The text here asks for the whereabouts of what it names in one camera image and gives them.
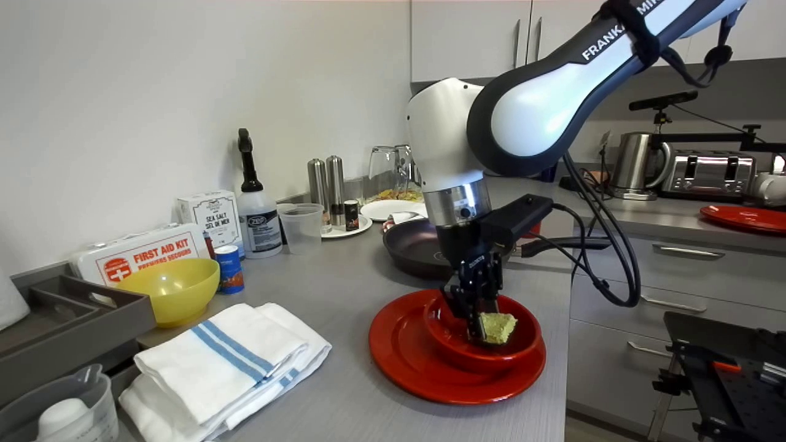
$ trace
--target spray bottle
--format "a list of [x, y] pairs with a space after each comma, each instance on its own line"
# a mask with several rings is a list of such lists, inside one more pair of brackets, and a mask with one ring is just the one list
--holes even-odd
[[238, 130], [244, 159], [244, 187], [238, 196], [247, 257], [269, 257], [284, 250], [284, 230], [276, 205], [266, 196], [253, 167], [253, 143], [247, 127]]

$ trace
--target kitchen counter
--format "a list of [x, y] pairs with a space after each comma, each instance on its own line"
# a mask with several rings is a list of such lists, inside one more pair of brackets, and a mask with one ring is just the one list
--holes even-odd
[[[550, 199], [576, 208], [582, 219], [592, 216], [581, 194], [560, 190], [555, 184], [494, 176], [494, 180], [489, 180], [489, 190], [494, 194], [494, 205], [506, 205], [521, 194], [541, 194], [541, 196], [550, 196]], [[732, 229], [722, 229], [722, 226], [713, 226], [713, 224], [700, 221], [699, 211], [708, 202], [685, 202], [685, 199], [622, 202], [622, 199], [610, 199], [604, 205], [615, 214], [615, 219], [619, 221], [622, 230], [630, 235], [786, 255], [786, 238], [745, 233], [745, 230], [732, 230]]]
[[[554, 216], [550, 233], [571, 233], [571, 219]], [[379, 226], [356, 238], [325, 240], [301, 255], [247, 260], [247, 293], [217, 298], [212, 313], [234, 303], [277, 303], [334, 352], [325, 367], [244, 422], [234, 442], [478, 442], [478, 440], [565, 440], [568, 404], [568, 314], [571, 273], [550, 257], [516, 264], [506, 271], [505, 293], [524, 303], [541, 323], [549, 361], [535, 385], [496, 405], [457, 408], [414, 397], [392, 384], [368, 356], [368, 327], [381, 308], [421, 288], [438, 288], [394, 267]]]

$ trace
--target yellow bowl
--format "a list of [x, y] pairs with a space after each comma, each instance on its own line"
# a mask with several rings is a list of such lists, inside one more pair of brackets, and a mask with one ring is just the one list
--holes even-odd
[[121, 289], [146, 294], [161, 327], [189, 324], [220, 289], [220, 264], [210, 257], [183, 257], [142, 267], [121, 281]]

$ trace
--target frying pan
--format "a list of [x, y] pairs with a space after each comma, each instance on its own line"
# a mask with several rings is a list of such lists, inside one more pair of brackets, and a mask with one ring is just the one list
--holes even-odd
[[[383, 246], [389, 255], [394, 257], [394, 266], [401, 267], [409, 276], [426, 277], [426, 281], [448, 281], [453, 276], [448, 257], [441, 250], [438, 229], [427, 219], [395, 224], [383, 233]], [[533, 257], [541, 250], [549, 248], [592, 248], [603, 250], [610, 246], [608, 238], [549, 238], [549, 240], [533, 240], [521, 246], [521, 257]]]

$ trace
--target red bowl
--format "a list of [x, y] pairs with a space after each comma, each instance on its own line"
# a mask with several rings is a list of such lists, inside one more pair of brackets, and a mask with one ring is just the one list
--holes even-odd
[[438, 352], [468, 372], [506, 372], [546, 353], [538, 319], [516, 299], [500, 294], [500, 313], [519, 319], [508, 345], [491, 346], [469, 337], [468, 323], [457, 319], [442, 294], [435, 294], [422, 310], [422, 324]]

